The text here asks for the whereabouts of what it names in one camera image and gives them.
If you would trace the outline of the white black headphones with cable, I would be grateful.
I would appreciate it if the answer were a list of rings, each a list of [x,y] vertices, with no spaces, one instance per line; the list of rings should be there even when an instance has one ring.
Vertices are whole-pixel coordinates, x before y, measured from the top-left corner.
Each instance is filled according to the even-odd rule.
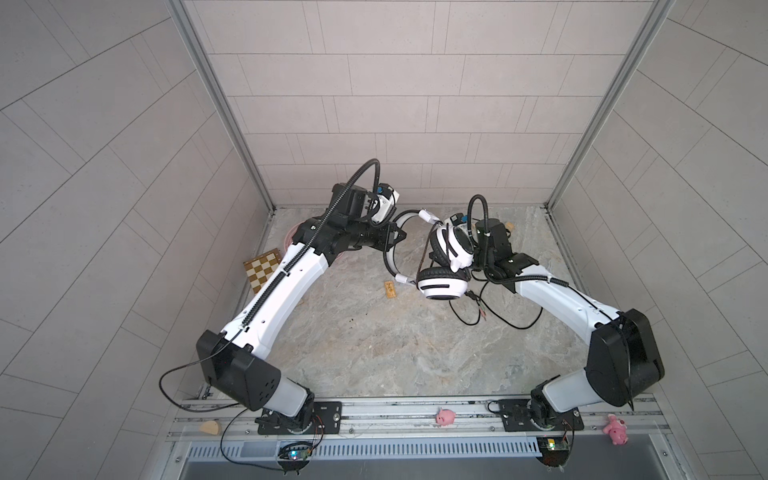
[[[397,282],[415,286],[430,300],[452,302],[467,296],[477,305],[478,318],[488,313],[500,318],[483,299],[483,292],[491,283],[513,289],[516,284],[513,276],[525,267],[537,265],[538,261],[512,250],[511,232],[496,218],[472,219],[459,212],[442,221],[426,210],[407,210],[396,215],[393,222],[404,229],[406,222],[415,217],[430,224],[421,257],[430,264],[420,264],[413,277],[401,274],[395,262],[395,245],[383,253],[388,272]],[[492,236],[495,240],[495,273],[473,270],[475,248],[481,236]]]

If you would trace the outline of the pink headphones with cable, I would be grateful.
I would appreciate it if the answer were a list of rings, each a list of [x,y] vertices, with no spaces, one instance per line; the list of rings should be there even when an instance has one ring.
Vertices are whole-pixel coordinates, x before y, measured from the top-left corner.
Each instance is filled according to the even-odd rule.
[[[299,227],[300,227],[300,223],[297,223],[286,233],[285,238],[284,238],[284,250],[285,251],[287,251],[288,248],[293,244],[293,237],[297,233]]]

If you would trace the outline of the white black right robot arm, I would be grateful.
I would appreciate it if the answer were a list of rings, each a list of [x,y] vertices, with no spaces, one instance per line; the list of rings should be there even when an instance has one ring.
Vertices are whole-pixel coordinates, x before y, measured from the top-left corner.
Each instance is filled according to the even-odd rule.
[[[596,403],[632,407],[638,394],[664,378],[664,364],[645,314],[605,305],[553,276],[533,257],[514,252],[506,228],[489,216],[480,194],[469,200],[467,227],[475,247],[474,270],[539,305],[588,347],[583,368],[546,380],[531,391],[528,411],[537,428],[553,429],[560,415]]]

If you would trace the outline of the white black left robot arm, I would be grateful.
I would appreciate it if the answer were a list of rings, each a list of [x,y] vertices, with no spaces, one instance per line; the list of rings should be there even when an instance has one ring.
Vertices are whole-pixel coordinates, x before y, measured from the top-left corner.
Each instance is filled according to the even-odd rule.
[[[398,274],[392,249],[402,231],[394,220],[399,195],[381,182],[380,170],[379,160],[370,159],[336,184],[324,214],[299,226],[277,270],[244,310],[196,343],[196,362],[208,385],[250,411],[276,413],[292,431],[310,426],[314,395],[267,361],[285,321],[344,252],[378,250],[387,271]]]

